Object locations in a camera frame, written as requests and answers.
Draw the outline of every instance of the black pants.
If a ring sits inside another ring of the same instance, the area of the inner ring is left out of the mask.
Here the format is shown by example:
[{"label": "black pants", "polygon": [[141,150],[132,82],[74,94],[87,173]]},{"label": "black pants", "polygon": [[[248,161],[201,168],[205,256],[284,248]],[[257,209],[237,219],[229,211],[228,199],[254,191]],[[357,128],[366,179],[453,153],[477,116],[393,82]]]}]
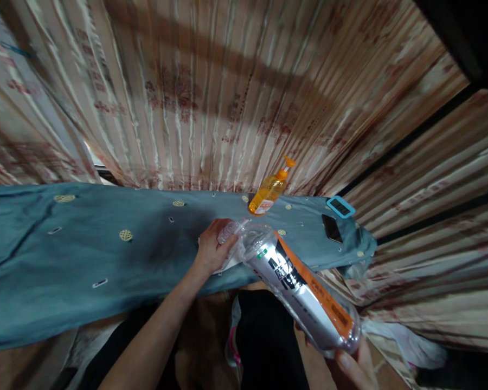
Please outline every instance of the black pants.
[{"label": "black pants", "polygon": [[[309,390],[293,318],[284,306],[267,290],[241,291],[239,303],[242,317],[235,341],[243,366],[241,389]],[[156,306],[138,309],[118,326],[88,365],[80,390],[99,387],[119,355],[155,310]],[[179,389],[175,379],[175,351],[174,348],[157,390]]]}]

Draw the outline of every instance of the orange pump dispenser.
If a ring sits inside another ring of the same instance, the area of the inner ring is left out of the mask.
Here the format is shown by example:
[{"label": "orange pump dispenser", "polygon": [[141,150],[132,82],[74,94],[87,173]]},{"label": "orange pump dispenser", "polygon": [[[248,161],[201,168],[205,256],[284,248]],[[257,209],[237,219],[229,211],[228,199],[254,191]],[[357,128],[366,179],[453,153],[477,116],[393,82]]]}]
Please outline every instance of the orange pump dispenser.
[{"label": "orange pump dispenser", "polygon": [[251,214],[255,216],[264,215],[284,192],[288,170],[297,164],[296,161],[287,156],[284,158],[286,159],[286,167],[264,179],[260,189],[249,203],[248,210]]}]

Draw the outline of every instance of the hand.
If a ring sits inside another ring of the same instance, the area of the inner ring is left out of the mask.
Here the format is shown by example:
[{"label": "hand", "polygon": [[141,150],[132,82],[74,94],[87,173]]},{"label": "hand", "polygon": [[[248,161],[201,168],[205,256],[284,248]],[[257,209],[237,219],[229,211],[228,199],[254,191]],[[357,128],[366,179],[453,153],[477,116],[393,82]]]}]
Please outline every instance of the hand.
[{"label": "hand", "polygon": [[224,245],[219,245],[217,241],[221,230],[231,221],[231,219],[215,219],[201,234],[199,251],[195,257],[193,267],[198,272],[205,272],[207,277],[220,269],[229,250],[238,240],[237,236],[231,235]]},{"label": "hand", "polygon": [[325,359],[336,387],[338,390],[378,390],[373,359],[370,356],[367,340],[363,336],[355,355],[357,355],[356,360],[346,352],[337,349],[334,360]]}]

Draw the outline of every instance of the striped curtain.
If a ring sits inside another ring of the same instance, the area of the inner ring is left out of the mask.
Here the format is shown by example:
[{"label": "striped curtain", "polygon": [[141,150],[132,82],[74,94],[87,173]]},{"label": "striped curtain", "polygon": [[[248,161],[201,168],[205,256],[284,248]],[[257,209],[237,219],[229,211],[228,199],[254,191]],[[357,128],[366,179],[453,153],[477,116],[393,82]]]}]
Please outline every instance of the striped curtain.
[{"label": "striped curtain", "polygon": [[373,321],[488,352],[488,204],[382,245],[364,280],[322,276]]},{"label": "striped curtain", "polygon": [[346,199],[377,238],[488,193],[488,90],[481,90]]},{"label": "striped curtain", "polygon": [[0,184],[99,183],[76,127],[0,15]]},{"label": "striped curtain", "polygon": [[334,194],[467,85],[410,0],[11,2],[126,186]]}]

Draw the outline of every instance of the teal bedsheet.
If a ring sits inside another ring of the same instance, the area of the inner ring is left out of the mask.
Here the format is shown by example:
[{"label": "teal bedsheet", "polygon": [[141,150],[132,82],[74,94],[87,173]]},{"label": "teal bedsheet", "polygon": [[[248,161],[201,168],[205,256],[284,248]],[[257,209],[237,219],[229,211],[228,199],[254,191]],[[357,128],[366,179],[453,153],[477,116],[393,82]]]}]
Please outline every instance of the teal bedsheet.
[{"label": "teal bedsheet", "polygon": [[[82,183],[0,186],[0,349],[169,293],[192,264],[199,235],[214,218],[250,216],[251,196]],[[354,219],[337,217],[325,201],[281,197],[267,215],[253,218],[284,230],[285,241],[313,270],[370,258],[372,235]],[[337,219],[343,244],[327,239],[321,214]],[[130,241],[120,238],[123,230]],[[202,293],[256,280],[240,264],[212,276]]]}]

